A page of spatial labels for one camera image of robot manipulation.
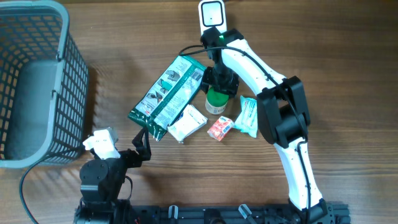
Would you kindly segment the green lid jar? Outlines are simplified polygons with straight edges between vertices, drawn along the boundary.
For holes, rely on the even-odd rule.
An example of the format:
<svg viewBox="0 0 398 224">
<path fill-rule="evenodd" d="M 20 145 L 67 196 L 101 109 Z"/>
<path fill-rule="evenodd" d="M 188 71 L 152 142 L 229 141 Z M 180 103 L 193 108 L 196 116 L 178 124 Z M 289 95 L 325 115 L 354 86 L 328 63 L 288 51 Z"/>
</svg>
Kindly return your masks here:
<svg viewBox="0 0 398 224">
<path fill-rule="evenodd" d="M 228 103 L 229 96 L 211 87 L 206 94 L 205 108 L 211 114 L 221 114 Z"/>
</svg>

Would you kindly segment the green gloves packet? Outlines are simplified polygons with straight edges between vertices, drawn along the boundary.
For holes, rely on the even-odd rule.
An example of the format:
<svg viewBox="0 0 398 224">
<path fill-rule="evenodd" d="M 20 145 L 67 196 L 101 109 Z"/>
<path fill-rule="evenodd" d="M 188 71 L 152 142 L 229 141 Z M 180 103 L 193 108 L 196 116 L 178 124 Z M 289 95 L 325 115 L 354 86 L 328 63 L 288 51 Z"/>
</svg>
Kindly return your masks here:
<svg viewBox="0 0 398 224">
<path fill-rule="evenodd" d="M 160 141 L 199 91 L 205 69 L 190 56 L 176 57 L 127 117 Z"/>
</svg>

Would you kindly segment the small red white carton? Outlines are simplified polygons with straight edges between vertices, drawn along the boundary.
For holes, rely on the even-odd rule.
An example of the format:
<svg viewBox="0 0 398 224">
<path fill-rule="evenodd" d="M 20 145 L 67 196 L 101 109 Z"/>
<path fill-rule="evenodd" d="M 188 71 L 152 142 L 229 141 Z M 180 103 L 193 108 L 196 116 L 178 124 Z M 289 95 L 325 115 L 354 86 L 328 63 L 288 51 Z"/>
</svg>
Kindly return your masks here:
<svg viewBox="0 0 398 224">
<path fill-rule="evenodd" d="M 220 116 L 217 121 L 207 131 L 210 137 L 221 141 L 224 136 L 234 127 L 234 122 L 225 116 Z"/>
</svg>

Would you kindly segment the white paper packet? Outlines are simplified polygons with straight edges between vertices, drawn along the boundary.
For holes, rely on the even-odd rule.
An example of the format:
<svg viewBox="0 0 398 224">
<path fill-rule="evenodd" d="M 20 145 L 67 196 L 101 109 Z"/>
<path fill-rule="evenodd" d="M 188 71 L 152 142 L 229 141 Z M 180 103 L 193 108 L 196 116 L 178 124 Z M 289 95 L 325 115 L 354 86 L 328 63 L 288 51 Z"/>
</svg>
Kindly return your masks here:
<svg viewBox="0 0 398 224">
<path fill-rule="evenodd" d="M 187 105 L 179 119 L 173 125 L 168 126 L 168 132 L 179 142 L 203 127 L 208 118 L 203 116 L 193 105 Z"/>
</svg>

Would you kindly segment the teal tissue packet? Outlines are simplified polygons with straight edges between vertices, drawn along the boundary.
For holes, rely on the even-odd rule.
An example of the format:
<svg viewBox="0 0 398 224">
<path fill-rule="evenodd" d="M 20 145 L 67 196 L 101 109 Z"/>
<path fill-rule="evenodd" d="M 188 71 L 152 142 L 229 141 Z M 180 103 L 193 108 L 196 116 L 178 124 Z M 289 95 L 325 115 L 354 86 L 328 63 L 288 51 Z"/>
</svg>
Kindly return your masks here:
<svg viewBox="0 0 398 224">
<path fill-rule="evenodd" d="M 253 98 L 240 96 L 241 113 L 234 122 L 234 128 L 242 133 L 248 133 L 252 138 L 257 137 L 257 101 Z"/>
</svg>

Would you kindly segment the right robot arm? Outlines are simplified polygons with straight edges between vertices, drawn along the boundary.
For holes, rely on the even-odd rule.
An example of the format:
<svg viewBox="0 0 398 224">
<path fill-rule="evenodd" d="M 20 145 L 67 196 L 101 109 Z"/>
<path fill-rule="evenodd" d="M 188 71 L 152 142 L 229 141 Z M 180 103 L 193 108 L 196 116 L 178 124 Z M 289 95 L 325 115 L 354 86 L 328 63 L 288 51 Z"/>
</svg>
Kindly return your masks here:
<svg viewBox="0 0 398 224">
<path fill-rule="evenodd" d="M 310 115 L 303 83 L 272 71 L 236 29 L 207 28 L 200 42 L 214 62 L 205 70 L 203 91 L 212 88 L 232 97 L 239 81 L 246 83 L 256 96 L 258 129 L 280 156 L 293 211 L 303 223 L 334 223 L 333 209 L 316 185 L 308 156 Z"/>
</svg>

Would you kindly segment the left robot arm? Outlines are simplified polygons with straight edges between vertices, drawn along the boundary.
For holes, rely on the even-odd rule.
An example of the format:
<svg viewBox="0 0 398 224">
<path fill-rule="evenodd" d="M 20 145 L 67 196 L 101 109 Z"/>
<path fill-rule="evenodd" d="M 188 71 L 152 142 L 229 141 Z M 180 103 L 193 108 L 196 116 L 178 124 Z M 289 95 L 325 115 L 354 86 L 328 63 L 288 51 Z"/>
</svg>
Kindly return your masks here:
<svg viewBox="0 0 398 224">
<path fill-rule="evenodd" d="M 107 127 L 93 132 L 83 145 L 94 155 L 80 169 L 81 187 L 74 223 L 140 223 L 133 210 L 130 197 L 119 199 L 121 187 L 130 168 L 140 167 L 151 159 L 149 130 L 144 127 L 132 140 L 135 150 L 117 150 L 118 135 L 114 128 Z"/>
</svg>

